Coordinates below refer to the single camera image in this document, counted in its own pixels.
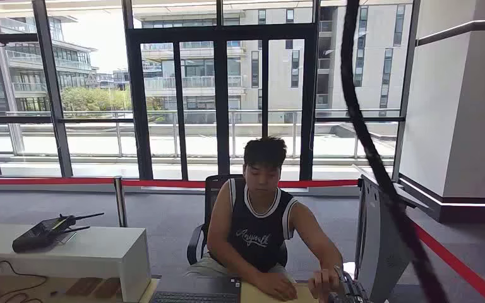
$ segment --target black office chair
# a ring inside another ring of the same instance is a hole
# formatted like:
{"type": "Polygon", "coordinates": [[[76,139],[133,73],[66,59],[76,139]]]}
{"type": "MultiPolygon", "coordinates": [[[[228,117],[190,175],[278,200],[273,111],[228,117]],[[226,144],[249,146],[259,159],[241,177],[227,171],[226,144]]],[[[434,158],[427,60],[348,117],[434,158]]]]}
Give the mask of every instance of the black office chair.
{"type": "MultiPolygon", "coordinates": [[[[213,206],[217,200],[217,195],[219,194],[220,188],[228,179],[231,178],[240,179],[243,178],[243,175],[211,175],[205,179],[205,223],[197,226],[197,228],[194,229],[191,240],[189,241],[189,246],[187,247],[187,260],[189,261],[190,265],[197,262],[196,253],[201,233],[203,233],[203,240],[201,242],[200,258],[203,258],[203,249],[207,245],[207,232],[209,231],[209,222],[211,221],[211,212],[213,211],[213,206]]],[[[279,254],[279,263],[285,267],[287,264],[287,248],[285,246],[285,242],[280,247],[279,254]]]]}

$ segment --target red barrier tape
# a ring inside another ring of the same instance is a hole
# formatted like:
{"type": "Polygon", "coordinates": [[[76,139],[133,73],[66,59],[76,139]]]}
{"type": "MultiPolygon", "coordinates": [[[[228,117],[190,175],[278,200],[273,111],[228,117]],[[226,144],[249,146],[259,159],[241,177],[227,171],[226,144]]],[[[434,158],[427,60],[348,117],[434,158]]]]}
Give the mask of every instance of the red barrier tape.
{"type": "Polygon", "coordinates": [[[416,222],[412,221],[417,235],[438,257],[440,257],[447,265],[456,271],[469,285],[475,288],[479,294],[485,298],[485,281],[477,275],[471,268],[463,264],[455,255],[453,255],[447,248],[441,245],[436,239],[429,235],[416,222]]]}
{"type": "MultiPolygon", "coordinates": [[[[113,178],[28,178],[28,179],[0,179],[0,185],[58,185],[58,184],[112,184],[113,178]]],[[[178,180],[122,180],[124,186],[155,186],[155,187],[186,187],[204,188],[204,181],[178,181],[178,180]]],[[[355,186],[357,180],[314,180],[314,181],[280,181],[278,186],[282,188],[305,188],[305,187],[333,187],[355,186]]]]}
{"type": "Polygon", "coordinates": [[[0,185],[66,185],[66,184],[112,184],[113,178],[29,178],[0,179],[0,185]]]}

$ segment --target laptop keyboard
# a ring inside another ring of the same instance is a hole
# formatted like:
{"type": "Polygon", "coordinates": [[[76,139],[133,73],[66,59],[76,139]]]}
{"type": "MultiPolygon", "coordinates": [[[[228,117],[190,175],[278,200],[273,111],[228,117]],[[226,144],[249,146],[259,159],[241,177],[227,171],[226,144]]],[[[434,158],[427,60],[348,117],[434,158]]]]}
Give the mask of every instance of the laptop keyboard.
{"type": "Polygon", "coordinates": [[[156,292],[152,303],[237,303],[237,297],[234,294],[156,292]]]}

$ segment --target man's right hand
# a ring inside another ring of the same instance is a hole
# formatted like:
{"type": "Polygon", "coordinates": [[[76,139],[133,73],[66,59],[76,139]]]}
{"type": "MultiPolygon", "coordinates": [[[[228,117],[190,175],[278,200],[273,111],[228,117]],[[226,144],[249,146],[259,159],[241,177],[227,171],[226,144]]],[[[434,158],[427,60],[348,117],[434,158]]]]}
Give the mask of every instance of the man's right hand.
{"type": "Polygon", "coordinates": [[[282,273],[260,273],[254,281],[254,286],[284,302],[297,298],[296,288],[282,273]]]}

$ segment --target black tank top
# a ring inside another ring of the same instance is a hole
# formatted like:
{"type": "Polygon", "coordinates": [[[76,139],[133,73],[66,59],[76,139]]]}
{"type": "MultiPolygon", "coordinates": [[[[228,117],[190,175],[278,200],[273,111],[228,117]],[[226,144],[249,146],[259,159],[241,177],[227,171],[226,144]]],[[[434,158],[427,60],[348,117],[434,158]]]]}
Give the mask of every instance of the black tank top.
{"type": "Polygon", "coordinates": [[[244,179],[229,179],[231,199],[231,228],[228,242],[250,264],[268,272],[278,263],[280,246],[292,238],[289,212],[297,200],[276,188],[274,202],[265,213],[252,208],[244,179]]]}

